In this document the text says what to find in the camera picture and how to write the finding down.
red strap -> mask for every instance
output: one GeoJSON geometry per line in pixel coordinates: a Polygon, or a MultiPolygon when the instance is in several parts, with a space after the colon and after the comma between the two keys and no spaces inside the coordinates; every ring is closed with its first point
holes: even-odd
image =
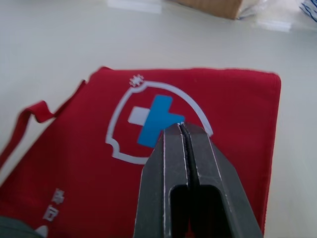
{"type": "Polygon", "coordinates": [[[76,96],[79,91],[86,85],[86,81],[83,80],[79,87],[77,88],[76,92],[64,103],[60,106],[60,108],[52,114],[46,104],[45,101],[40,101],[37,104],[29,106],[25,108],[19,115],[15,129],[9,140],[8,144],[4,148],[3,152],[0,154],[0,168],[4,165],[7,161],[8,157],[20,143],[21,139],[24,136],[26,131],[29,119],[32,115],[34,115],[35,119],[39,123],[46,122],[51,118],[56,118],[58,115],[69,105],[69,103],[73,100],[74,96],[76,96]]]}

white surface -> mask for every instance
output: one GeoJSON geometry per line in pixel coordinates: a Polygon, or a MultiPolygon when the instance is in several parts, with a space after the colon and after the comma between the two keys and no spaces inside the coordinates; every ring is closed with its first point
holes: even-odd
{"type": "MultiPolygon", "coordinates": [[[[101,0],[2,0],[0,146],[24,106],[44,99],[54,111],[101,65],[274,71],[282,92],[265,236],[317,237],[317,35],[289,30],[268,31],[173,4],[153,14],[107,8],[101,0]]],[[[1,180],[43,128],[31,123],[1,180]]]]}

dark gray object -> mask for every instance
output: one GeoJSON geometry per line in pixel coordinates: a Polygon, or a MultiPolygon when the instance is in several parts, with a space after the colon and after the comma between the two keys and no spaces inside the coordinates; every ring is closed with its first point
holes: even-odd
{"type": "Polygon", "coordinates": [[[165,129],[142,170],[134,238],[262,238],[238,174],[192,124],[165,129]]]}

